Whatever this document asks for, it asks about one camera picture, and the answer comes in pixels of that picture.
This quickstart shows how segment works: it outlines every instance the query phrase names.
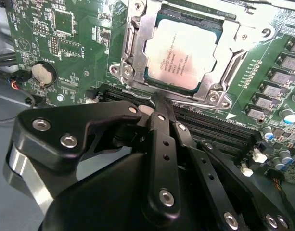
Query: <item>motherboard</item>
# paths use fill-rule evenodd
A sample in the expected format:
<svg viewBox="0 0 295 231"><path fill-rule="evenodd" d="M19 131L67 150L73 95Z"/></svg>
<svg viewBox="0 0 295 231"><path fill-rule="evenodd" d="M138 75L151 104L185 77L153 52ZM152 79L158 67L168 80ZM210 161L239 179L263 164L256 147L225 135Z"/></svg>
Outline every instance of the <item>motherboard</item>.
<svg viewBox="0 0 295 231"><path fill-rule="evenodd" d="M295 10L221 0L5 5L19 68L33 74L23 88L46 104L96 103L102 84L137 98L162 91L176 107L259 131L265 148L244 164L295 184Z"/></svg>

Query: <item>cpu socket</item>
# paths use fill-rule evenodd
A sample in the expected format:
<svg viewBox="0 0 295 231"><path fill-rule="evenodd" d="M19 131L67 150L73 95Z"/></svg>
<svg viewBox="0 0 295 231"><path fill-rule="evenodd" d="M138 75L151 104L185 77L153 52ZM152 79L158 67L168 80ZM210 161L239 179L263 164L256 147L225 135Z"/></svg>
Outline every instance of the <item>cpu socket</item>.
<svg viewBox="0 0 295 231"><path fill-rule="evenodd" d="M178 3L130 0L121 62L109 71L126 89L162 91L176 103L229 109L226 93L248 51L275 30L245 6Z"/></svg>

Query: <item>green circuit board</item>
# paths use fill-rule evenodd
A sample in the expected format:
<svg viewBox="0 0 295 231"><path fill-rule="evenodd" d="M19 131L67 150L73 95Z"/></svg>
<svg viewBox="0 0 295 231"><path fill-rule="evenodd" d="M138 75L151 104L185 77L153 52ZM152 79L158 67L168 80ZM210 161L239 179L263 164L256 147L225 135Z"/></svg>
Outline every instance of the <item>green circuit board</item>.
<svg viewBox="0 0 295 231"><path fill-rule="evenodd" d="M86 90L103 83L125 87L110 74L108 66L120 62L127 16L126 1L9 1L11 4L6 10L19 68L31 70L35 62L42 60L51 63L58 73L57 81L50 87L41 88L37 81L31 79L24 83L26 90L45 97L48 105L63 106L90 103L85 96ZM181 0L170 2L201 9L199 5ZM277 97L277 105L264 120L259 121L246 114L247 106L253 104L253 96L260 92L263 81L269 81L269 70L281 68L277 63L279 55L291 54L287 44L295 39L294 11L277 9L270 23L276 30L275 36L256 44L231 84L228 95L233 106L228 110L189 110L203 112L245 128L261 131L262 127L268 125L273 131L288 133L287 136L275 136L269 141L278 147L270 154L265 165L273 168L272 160L279 151L290 150L294 162L283 170L286 180L295 184L295 123L285 124L279 116L279 112L287 107L295 114L295 102L292 101L295 81L283 86L286 93ZM59 101L58 95L63 95L64 100Z"/></svg>

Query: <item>black cable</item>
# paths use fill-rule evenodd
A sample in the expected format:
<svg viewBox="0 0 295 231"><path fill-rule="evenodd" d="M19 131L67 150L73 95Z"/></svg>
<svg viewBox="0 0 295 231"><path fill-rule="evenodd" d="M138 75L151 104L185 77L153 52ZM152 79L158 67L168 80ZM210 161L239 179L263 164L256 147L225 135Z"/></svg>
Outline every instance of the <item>black cable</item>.
<svg viewBox="0 0 295 231"><path fill-rule="evenodd" d="M0 62L0 67L2 66L15 66L17 65L17 60L16 59L9 59L5 61Z"/></svg>
<svg viewBox="0 0 295 231"><path fill-rule="evenodd" d="M29 109L33 109L34 106L35 106L35 103L36 103L35 102L35 98L30 93L28 93L27 91L25 91L23 89L18 89L18 91L21 92L22 94L24 94L25 96L27 96L28 98L31 99L31 105L30 105ZM14 122L15 119L16 119L16 116L15 117L12 117L12 118L9 118L9 119L1 119L0 120L0 125Z"/></svg>
<svg viewBox="0 0 295 231"><path fill-rule="evenodd" d="M13 46L13 39L10 35L4 34L0 31L0 40L4 41L5 43Z"/></svg>
<svg viewBox="0 0 295 231"><path fill-rule="evenodd" d="M0 54L0 61L6 61L8 59L15 59L15 58L16 58L15 52L11 52L8 54Z"/></svg>

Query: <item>screw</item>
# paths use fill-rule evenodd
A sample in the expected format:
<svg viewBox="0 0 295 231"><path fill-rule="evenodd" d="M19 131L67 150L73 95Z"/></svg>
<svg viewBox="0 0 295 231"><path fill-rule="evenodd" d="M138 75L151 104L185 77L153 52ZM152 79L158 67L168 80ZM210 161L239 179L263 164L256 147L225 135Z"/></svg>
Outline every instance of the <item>screw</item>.
<svg viewBox="0 0 295 231"><path fill-rule="evenodd" d="M163 115L160 115L160 114L159 114L159 115L158 115L158 118L161 119L162 121L165 121L165 118L164 118Z"/></svg>
<svg viewBox="0 0 295 231"><path fill-rule="evenodd" d="M167 190L161 190L159 192L159 199L166 207L172 207L174 205L174 197Z"/></svg>
<svg viewBox="0 0 295 231"><path fill-rule="evenodd" d="M212 150L212 149L213 149L213 146L211 146L211 144L210 144L210 143L206 143L205 145L206 145L206 147L207 147L207 148L209 148L210 150Z"/></svg>
<svg viewBox="0 0 295 231"><path fill-rule="evenodd" d="M271 225L273 228L276 229L278 227L277 222L272 218L271 215L267 214L265 216L265 219L268 222L268 224Z"/></svg>
<svg viewBox="0 0 295 231"><path fill-rule="evenodd" d="M116 74L116 73L118 72L118 69L117 69L117 67L115 67L115 66L112 66L112 67L110 68L110 70L111 70L111 73L112 73L112 74Z"/></svg>
<svg viewBox="0 0 295 231"><path fill-rule="evenodd" d="M38 131L48 131L51 128L51 124L44 119L36 119L32 122L34 129Z"/></svg>
<svg viewBox="0 0 295 231"><path fill-rule="evenodd" d="M285 228L288 229L288 224L285 222L285 220L282 217L278 216L278 220Z"/></svg>
<svg viewBox="0 0 295 231"><path fill-rule="evenodd" d="M134 107L129 107L129 110L132 112L132 113L137 113L137 109L135 109Z"/></svg>
<svg viewBox="0 0 295 231"><path fill-rule="evenodd" d="M224 214L224 219L225 219L226 223L231 227L232 230L238 229L238 223L237 223L235 217L233 217L233 215L231 213L226 212Z"/></svg>
<svg viewBox="0 0 295 231"><path fill-rule="evenodd" d="M60 139L61 145L66 148L74 148L77 146L78 141L72 135L63 135Z"/></svg>
<svg viewBox="0 0 295 231"><path fill-rule="evenodd" d="M271 34L271 30L266 28L262 30L262 37L266 38Z"/></svg>
<svg viewBox="0 0 295 231"><path fill-rule="evenodd" d="M178 124L178 127L179 127L181 130L183 130L183 131L187 130L186 127L183 126L182 124Z"/></svg>
<svg viewBox="0 0 295 231"><path fill-rule="evenodd" d="M227 108L229 106L230 106L230 102L228 102L228 101L225 101L222 103L222 107L224 107L224 108Z"/></svg>
<svg viewBox="0 0 295 231"><path fill-rule="evenodd" d="M62 94L58 94L58 95L56 96L56 99L57 99L58 101L62 102L62 101L65 100L65 96L63 96Z"/></svg>

